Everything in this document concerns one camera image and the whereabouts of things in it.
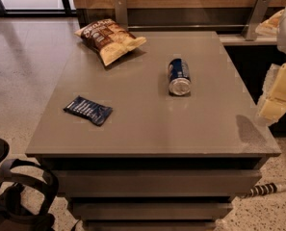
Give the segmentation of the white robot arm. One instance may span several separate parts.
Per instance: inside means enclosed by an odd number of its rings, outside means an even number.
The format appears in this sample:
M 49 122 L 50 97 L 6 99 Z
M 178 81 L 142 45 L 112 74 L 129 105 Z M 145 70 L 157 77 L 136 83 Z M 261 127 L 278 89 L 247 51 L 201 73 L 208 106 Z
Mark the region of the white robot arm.
M 286 7 L 260 23 L 255 32 L 262 36 L 276 36 L 277 49 L 286 54 Z M 271 126 L 286 114 L 286 63 L 271 64 L 262 92 L 257 103 L 256 120 Z

